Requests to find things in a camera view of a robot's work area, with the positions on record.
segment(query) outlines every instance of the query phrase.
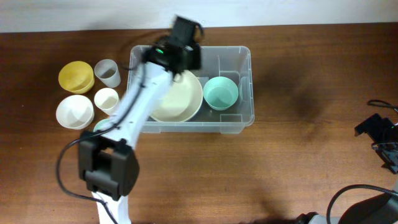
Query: white bowl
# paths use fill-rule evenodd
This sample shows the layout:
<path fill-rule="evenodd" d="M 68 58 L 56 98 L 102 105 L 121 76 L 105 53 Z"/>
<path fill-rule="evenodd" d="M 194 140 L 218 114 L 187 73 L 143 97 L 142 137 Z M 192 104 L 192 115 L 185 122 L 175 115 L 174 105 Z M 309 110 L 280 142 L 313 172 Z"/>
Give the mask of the white bowl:
<path fill-rule="evenodd" d="M 64 128 L 83 129 L 93 121 L 94 107 L 85 96 L 69 96 L 58 105 L 56 117 Z"/>
<path fill-rule="evenodd" d="M 173 82 L 170 91 L 151 118 L 163 122 L 182 122 L 191 119 L 203 102 L 203 89 L 198 78 L 188 70 Z"/>

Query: white wall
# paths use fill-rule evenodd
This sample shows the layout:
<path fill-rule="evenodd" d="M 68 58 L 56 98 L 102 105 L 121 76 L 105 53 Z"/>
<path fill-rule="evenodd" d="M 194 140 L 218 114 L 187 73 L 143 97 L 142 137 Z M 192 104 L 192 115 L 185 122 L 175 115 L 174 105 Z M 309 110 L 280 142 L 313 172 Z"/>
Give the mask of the white wall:
<path fill-rule="evenodd" d="M 398 0 L 0 0 L 0 32 L 398 21 Z"/>

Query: translucent cup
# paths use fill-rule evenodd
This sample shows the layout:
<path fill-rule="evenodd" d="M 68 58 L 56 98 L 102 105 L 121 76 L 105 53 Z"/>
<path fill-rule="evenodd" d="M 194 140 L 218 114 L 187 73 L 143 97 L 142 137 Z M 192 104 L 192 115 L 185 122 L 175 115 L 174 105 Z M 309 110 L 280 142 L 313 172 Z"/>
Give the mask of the translucent cup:
<path fill-rule="evenodd" d="M 109 88 L 115 88 L 120 84 L 118 65 L 110 59 L 99 61 L 94 67 L 94 73 Z"/>

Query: plastic cup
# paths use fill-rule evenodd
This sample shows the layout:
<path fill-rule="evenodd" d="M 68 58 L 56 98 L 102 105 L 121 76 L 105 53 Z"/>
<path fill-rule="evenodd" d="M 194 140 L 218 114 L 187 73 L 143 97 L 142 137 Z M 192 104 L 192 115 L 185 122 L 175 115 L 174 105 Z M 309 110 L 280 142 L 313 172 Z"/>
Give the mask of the plastic cup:
<path fill-rule="evenodd" d="M 69 96 L 58 105 L 56 117 L 58 123 L 65 128 L 83 129 L 93 121 L 94 107 L 85 96 Z"/>
<path fill-rule="evenodd" d="M 64 90 L 71 93 L 86 93 L 94 85 L 93 69 L 86 62 L 70 62 L 61 69 L 58 82 Z"/>
<path fill-rule="evenodd" d="M 115 88 L 120 84 L 118 65 L 110 59 L 99 61 L 95 65 L 94 73 L 109 88 Z"/>
<path fill-rule="evenodd" d="M 214 110 L 226 110 L 238 99 L 239 90 L 229 78 L 215 77 L 206 83 L 203 96 Z"/>
<path fill-rule="evenodd" d="M 108 122 L 109 122 L 109 119 L 108 119 L 108 118 L 99 121 L 99 122 L 95 125 L 94 131 L 100 130 L 100 129 L 104 126 L 104 124 L 106 124 L 106 123 L 108 123 Z"/>
<path fill-rule="evenodd" d="M 119 109 L 119 95 L 114 89 L 103 88 L 95 93 L 94 103 L 101 111 L 104 111 L 107 115 L 112 115 Z"/>

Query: yellow bowl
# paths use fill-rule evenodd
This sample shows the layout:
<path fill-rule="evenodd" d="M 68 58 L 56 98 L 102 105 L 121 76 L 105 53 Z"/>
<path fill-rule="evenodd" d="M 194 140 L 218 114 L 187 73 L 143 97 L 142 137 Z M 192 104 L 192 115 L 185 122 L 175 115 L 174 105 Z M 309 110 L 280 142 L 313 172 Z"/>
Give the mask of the yellow bowl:
<path fill-rule="evenodd" d="M 61 69 L 58 82 L 71 93 L 86 93 L 94 85 L 93 68 L 86 62 L 70 62 Z"/>

